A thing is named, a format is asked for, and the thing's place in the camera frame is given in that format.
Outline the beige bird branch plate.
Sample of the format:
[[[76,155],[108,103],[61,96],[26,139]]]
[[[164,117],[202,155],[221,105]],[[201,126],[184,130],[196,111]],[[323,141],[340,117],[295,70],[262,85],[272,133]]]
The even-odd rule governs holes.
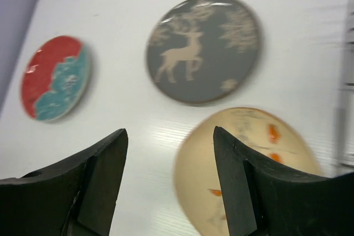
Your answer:
[[[323,171],[304,139],[286,122],[256,108],[219,111],[185,139],[175,160],[178,201],[201,235],[229,234],[214,154],[214,128],[222,127],[263,155],[314,175]]]

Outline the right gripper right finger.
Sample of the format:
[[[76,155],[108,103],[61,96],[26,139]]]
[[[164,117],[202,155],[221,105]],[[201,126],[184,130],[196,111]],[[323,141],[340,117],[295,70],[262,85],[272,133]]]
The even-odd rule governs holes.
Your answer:
[[[293,169],[221,127],[214,153],[231,235],[353,234],[353,173],[328,178]]]

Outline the red and teal floral plate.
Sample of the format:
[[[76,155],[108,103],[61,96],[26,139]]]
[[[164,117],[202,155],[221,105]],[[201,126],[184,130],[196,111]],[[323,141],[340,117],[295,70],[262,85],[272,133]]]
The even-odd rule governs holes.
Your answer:
[[[90,53],[80,39],[61,35],[45,42],[22,76],[20,100],[25,113],[41,122],[68,114],[88,85],[91,66]]]

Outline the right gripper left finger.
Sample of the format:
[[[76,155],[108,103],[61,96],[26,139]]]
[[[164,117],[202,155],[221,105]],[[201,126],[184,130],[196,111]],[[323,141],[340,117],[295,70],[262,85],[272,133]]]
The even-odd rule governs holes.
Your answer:
[[[119,129],[66,159],[1,180],[1,235],[109,235],[128,150]]]

